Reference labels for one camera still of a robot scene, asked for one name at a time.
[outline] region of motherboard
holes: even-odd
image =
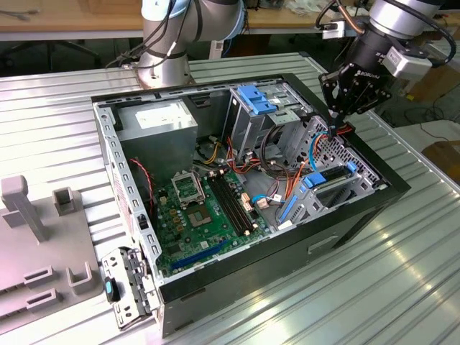
[[[163,276],[262,240],[270,230],[255,209],[244,207],[245,194],[232,171],[213,177],[184,172],[158,189],[157,266]]]

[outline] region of ram slot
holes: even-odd
[[[252,230],[252,225],[243,208],[235,199],[233,192],[223,178],[209,180],[211,190],[219,201],[226,216],[233,225],[238,236],[244,236],[246,231]]]

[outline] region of green circuit board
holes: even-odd
[[[241,194],[244,190],[234,172],[228,172],[222,179],[232,186],[235,200],[238,200],[241,205]],[[157,200],[160,201],[157,238],[162,247],[157,266],[166,277],[205,262],[214,255],[221,255],[260,240],[269,231],[258,213],[250,214],[244,211],[252,224],[257,226],[253,226],[248,236],[238,236],[232,222],[219,204],[218,198],[214,195],[210,181],[201,178],[200,182],[206,197],[204,203],[201,205],[191,203],[186,209],[180,208],[180,201],[172,183],[155,193]],[[199,260],[193,260],[190,264],[175,267],[181,260],[189,259],[193,255],[203,255],[208,251],[212,253],[200,257]]]

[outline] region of blue pcie slot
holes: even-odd
[[[280,222],[282,223],[286,216],[288,215],[290,209],[294,206],[294,203],[297,201],[297,196],[294,195],[292,199],[290,199],[290,202],[289,204],[287,205],[285,211],[282,213],[281,217],[280,217]]]
[[[186,257],[177,262],[174,262],[173,264],[171,264],[171,269],[175,270],[177,268],[181,268],[181,267],[184,267],[190,264],[194,264],[195,262],[200,261],[204,257],[208,257],[209,255],[214,255],[221,251],[225,243],[227,243],[227,240],[222,241],[221,243],[217,244],[214,247],[203,250],[202,252],[196,253],[194,255],[190,255],[189,257]]]

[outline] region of blue tab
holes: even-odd
[[[313,188],[316,185],[326,182],[326,179],[320,172],[313,172],[309,176],[306,176],[303,180],[309,188]]]
[[[106,282],[106,292],[107,293],[112,292],[112,283],[111,282]]]
[[[289,204],[287,205],[285,211],[282,213],[282,215],[281,215],[281,217],[280,217],[280,222],[281,222],[281,223],[285,220],[286,216],[288,215],[290,209],[294,206],[294,203],[297,201],[297,199],[298,199],[298,198],[297,198],[296,195],[294,195],[293,198],[290,199]]]
[[[277,110],[277,107],[271,104],[262,92],[253,85],[239,86],[239,94],[248,106],[252,107],[254,114],[268,114]]]
[[[354,164],[353,162],[348,162],[346,164],[346,167],[348,168],[348,170],[350,170],[352,173],[355,173],[357,170],[358,170],[358,167],[356,164]]]

